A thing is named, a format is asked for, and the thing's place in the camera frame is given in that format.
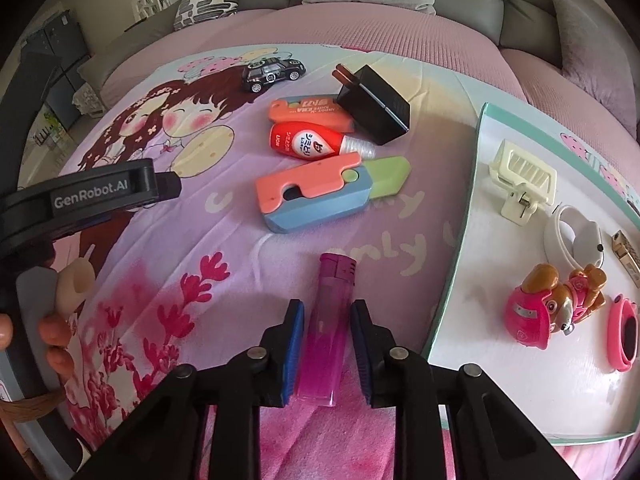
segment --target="toy knife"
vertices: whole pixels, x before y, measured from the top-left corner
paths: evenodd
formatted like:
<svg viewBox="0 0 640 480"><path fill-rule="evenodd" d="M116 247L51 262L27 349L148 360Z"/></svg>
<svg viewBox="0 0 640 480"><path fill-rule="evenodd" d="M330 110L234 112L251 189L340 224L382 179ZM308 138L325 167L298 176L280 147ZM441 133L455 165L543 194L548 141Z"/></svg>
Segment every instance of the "toy knife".
<svg viewBox="0 0 640 480"><path fill-rule="evenodd" d="M290 233L363 210L369 200L397 194L411 165L404 156L362 161L346 153L256 180L269 229Z"/></svg>

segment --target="white tray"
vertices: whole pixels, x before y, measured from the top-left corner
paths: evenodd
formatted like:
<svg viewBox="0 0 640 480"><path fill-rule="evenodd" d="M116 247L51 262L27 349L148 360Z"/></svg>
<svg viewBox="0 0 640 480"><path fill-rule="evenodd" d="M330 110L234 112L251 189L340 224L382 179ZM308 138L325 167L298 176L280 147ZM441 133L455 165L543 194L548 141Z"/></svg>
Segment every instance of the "white tray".
<svg viewBox="0 0 640 480"><path fill-rule="evenodd" d="M523 227L500 215L506 191L492 183L487 165L503 139L556 169L554 206L573 205L602 231L607 304L576 325L571 335L553 334L545 351L520 345L502 323L510 292L536 264L546 261L542 236L551 213L539 210ZM640 366L626 373L611 368L606 327L611 298L625 294L640 303L639 291L610 243L619 229L636 237L638 224L638 216L606 181L556 139L485 105L466 227L424 355L431 364L447 368L479 364L553 444L587 444L632 434L639 423Z"/></svg>

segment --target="black power adapter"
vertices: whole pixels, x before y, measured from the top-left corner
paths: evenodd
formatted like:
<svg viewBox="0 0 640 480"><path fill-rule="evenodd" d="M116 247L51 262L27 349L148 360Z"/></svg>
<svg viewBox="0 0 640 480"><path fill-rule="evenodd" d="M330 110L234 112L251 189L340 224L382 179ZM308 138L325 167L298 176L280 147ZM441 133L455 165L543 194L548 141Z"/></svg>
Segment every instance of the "black power adapter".
<svg viewBox="0 0 640 480"><path fill-rule="evenodd" d="M342 83L336 102L377 145L409 131L409 103L369 65L354 74L339 64L333 76Z"/></svg>

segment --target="screw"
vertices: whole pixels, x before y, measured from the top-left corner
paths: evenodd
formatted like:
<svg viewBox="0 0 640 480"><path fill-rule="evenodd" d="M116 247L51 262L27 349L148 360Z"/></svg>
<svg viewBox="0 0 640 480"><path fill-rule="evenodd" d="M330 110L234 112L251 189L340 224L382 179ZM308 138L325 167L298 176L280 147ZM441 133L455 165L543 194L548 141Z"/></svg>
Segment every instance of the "screw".
<svg viewBox="0 0 640 480"><path fill-rule="evenodd" d="M480 377L482 375L482 368L473 363L464 365L462 371L469 377Z"/></svg>
<svg viewBox="0 0 640 480"><path fill-rule="evenodd" d="M249 359L263 359L267 355L267 350L261 346L252 346L246 351L246 354Z"/></svg>
<svg viewBox="0 0 640 480"><path fill-rule="evenodd" d="M391 350L389 350L389 355L393 359L401 361L402 359L407 359L409 357L409 351L406 348L402 348L401 346L394 346Z"/></svg>
<svg viewBox="0 0 640 480"><path fill-rule="evenodd" d="M178 379L186 379L193 373L193 366L178 365L174 368L174 374Z"/></svg>

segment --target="pink bracelet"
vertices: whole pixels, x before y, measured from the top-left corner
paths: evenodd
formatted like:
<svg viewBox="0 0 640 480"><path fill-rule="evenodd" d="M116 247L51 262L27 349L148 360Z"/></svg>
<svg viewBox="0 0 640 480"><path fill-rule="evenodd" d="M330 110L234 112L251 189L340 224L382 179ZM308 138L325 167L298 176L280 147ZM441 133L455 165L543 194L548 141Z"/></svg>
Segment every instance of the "pink bracelet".
<svg viewBox="0 0 640 480"><path fill-rule="evenodd" d="M609 311L607 358L619 372L627 372L638 351L637 306L622 294L616 296Z"/></svg>

